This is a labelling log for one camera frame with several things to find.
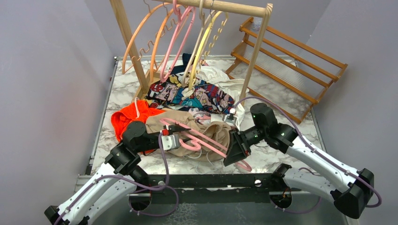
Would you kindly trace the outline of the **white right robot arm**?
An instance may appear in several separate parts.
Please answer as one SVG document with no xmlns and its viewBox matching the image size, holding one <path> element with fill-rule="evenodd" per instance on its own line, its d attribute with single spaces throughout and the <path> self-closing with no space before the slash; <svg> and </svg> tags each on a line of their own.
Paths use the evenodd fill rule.
<svg viewBox="0 0 398 225">
<path fill-rule="evenodd" d="M 300 135 L 297 128 L 279 123 L 265 103 L 252 105 L 250 113 L 253 127 L 230 131 L 230 143 L 223 160 L 225 166 L 246 159 L 251 154 L 251 146 L 265 141 L 271 148 L 300 160 L 319 174 L 305 174 L 290 165 L 280 164 L 271 177 L 275 190 L 301 189 L 332 202 L 347 217 L 360 218 L 375 194 L 374 174 L 370 170 L 358 170 L 322 151 Z"/>
</svg>

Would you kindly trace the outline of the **orange mesh shorts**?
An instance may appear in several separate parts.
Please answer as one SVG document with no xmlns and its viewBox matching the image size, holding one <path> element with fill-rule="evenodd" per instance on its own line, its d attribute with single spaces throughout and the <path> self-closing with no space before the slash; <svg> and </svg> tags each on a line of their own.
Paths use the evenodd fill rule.
<svg viewBox="0 0 398 225">
<path fill-rule="evenodd" d="M 111 124 L 115 131 L 115 136 L 118 142 L 122 140 L 122 134 L 126 131 L 127 126 L 134 121 L 141 121 L 144 124 L 151 116 L 156 116 L 164 113 L 165 110 L 151 108 L 146 100 L 135 98 L 133 103 L 116 111 L 111 116 Z"/>
</svg>

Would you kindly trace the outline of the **beige shorts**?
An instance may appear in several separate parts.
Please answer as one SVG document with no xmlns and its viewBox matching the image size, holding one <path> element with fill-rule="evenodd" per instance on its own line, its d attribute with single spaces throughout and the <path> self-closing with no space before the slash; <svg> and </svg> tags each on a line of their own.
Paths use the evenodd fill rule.
<svg viewBox="0 0 398 225">
<path fill-rule="evenodd" d="M 148 117 L 145 125 L 148 133 L 155 133 L 166 124 L 174 125 L 176 122 L 190 129 L 186 133 L 200 140 L 198 144 L 200 144 L 201 149 L 193 151 L 181 146 L 169 150 L 167 153 L 180 158 L 188 156 L 203 162 L 206 160 L 212 162 L 226 157 L 230 144 L 229 131 L 231 126 L 224 122 L 214 121 L 208 125 L 201 125 L 189 112 L 171 110 Z"/>
</svg>

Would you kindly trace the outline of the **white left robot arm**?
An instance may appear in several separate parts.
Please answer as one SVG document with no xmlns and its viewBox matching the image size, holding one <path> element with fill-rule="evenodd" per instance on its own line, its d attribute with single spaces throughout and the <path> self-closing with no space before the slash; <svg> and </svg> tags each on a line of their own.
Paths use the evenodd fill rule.
<svg viewBox="0 0 398 225">
<path fill-rule="evenodd" d="M 163 185 L 150 186 L 148 174 L 138 165 L 140 152 L 166 150 L 180 146 L 178 133 L 190 128 L 179 124 L 164 125 L 156 133 L 148 133 L 145 123 L 131 122 L 122 140 L 112 148 L 99 170 L 72 197 L 59 206 L 49 206 L 44 214 L 53 225 L 87 225 L 121 197 L 144 191 L 168 188 L 169 173 Z"/>
</svg>

